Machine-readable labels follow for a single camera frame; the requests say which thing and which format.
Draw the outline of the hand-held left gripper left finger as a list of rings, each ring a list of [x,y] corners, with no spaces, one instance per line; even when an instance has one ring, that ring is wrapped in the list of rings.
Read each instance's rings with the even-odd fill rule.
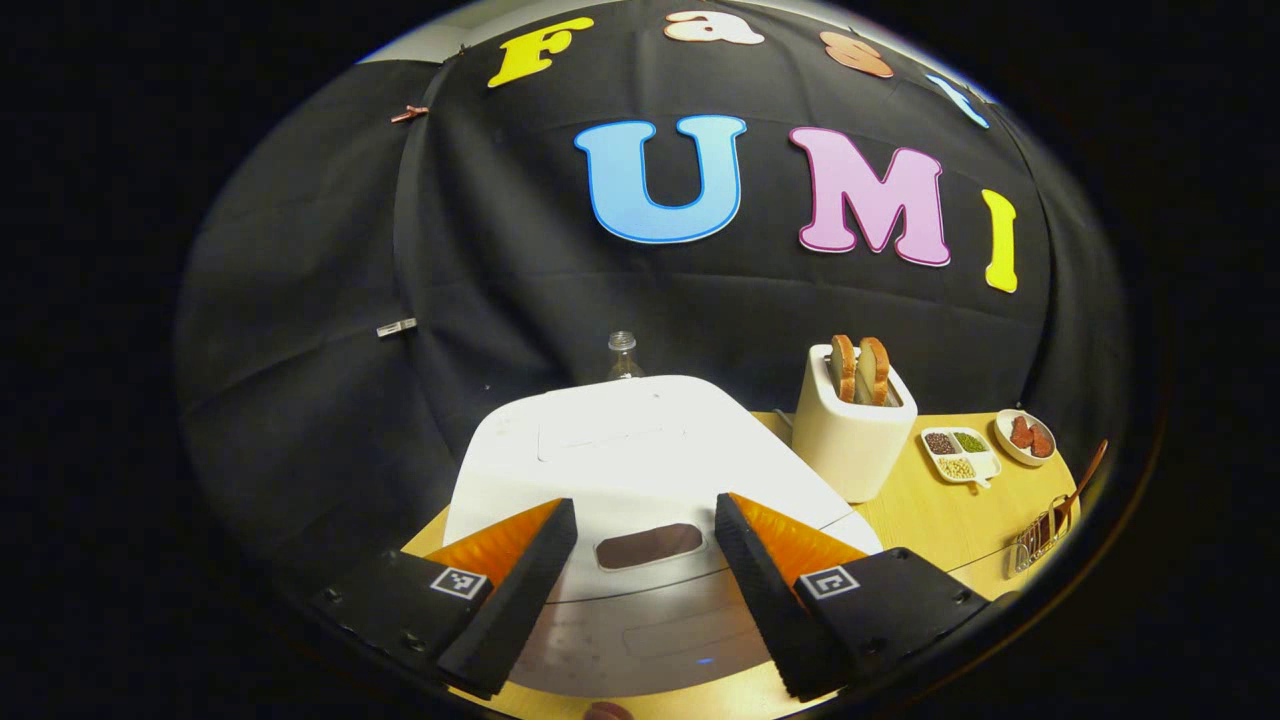
[[[394,670],[489,700],[512,673],[577,537],[573,501],[554,498],[424,557],[384,551],[308,605]]]

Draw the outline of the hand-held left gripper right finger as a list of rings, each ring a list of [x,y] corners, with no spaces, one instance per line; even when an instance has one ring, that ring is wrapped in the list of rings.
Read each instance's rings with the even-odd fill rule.
[[[867,553],[737,493],[716,501],[716,538],[797,700],[878,685],[989,607],[910,550]]]

